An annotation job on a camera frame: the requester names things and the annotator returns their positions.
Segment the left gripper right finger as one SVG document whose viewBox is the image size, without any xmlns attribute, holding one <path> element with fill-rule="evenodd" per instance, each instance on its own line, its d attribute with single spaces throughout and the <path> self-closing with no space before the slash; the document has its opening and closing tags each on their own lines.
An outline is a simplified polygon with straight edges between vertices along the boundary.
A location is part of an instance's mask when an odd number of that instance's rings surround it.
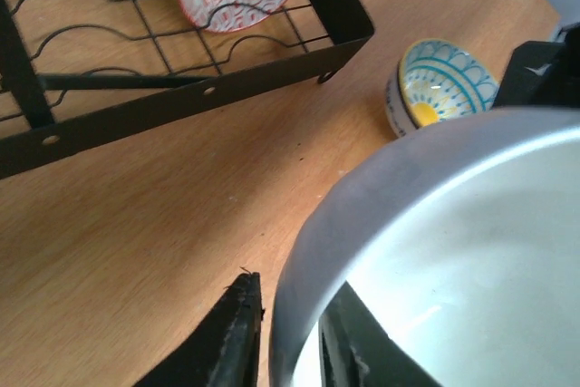
<svg viewBox="0 0 580 387">
<path fill-rule="evenodd" d="M 318 322 L 323 386 L 437 386 L 345 283 Z"/>
</svg>

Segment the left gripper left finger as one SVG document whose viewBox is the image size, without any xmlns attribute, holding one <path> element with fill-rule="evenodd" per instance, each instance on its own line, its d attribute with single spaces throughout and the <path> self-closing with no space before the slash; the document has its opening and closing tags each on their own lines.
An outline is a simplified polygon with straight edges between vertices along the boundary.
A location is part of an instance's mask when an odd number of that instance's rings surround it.
<svg viewBox="0 0 580 387">
<path fill-rule="evenodd" d="M 263 307 L 260 275 L 237 276 L 193 333 L 136 384 L 256 386 Z"/>
</svg>

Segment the black wire dish rack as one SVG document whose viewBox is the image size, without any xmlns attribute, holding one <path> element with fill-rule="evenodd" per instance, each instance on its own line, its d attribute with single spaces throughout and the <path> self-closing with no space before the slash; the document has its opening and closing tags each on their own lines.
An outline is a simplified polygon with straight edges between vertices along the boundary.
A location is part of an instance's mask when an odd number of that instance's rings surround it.
<svg viewBox="0 0 580 387">
<path fill-rule="evenodd" d="M 360 0 L 1 0 L 1 175 L 311 78 L 373 36 Z"/>
</svg>

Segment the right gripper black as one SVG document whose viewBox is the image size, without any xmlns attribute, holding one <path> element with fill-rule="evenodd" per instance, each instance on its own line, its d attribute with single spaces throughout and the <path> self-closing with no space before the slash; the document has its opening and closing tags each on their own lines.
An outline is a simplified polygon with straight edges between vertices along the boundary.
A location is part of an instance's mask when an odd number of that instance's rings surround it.
<svg viewBox="0 0 580 387">
<path fill-rule="evenodd" d="M 579 107 L 579 24 L 512 52 L 492 107 L 512 106 Z"/>
</svg>

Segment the white ceramic bowl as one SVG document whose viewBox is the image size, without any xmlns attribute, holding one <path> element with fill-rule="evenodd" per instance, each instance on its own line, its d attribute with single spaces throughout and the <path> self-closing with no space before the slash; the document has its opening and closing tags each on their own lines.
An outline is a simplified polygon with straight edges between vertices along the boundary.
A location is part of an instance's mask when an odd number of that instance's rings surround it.
<svg viewBox="0 0 580 387">
<path fill-rule="evenodd" d="M 345 283 L 437 386 L 576 386 L 578 111 L 432 125 L 344 176 L 279 277 L 271 385 L 322 384 L 318 322 Z"/>
</svg>

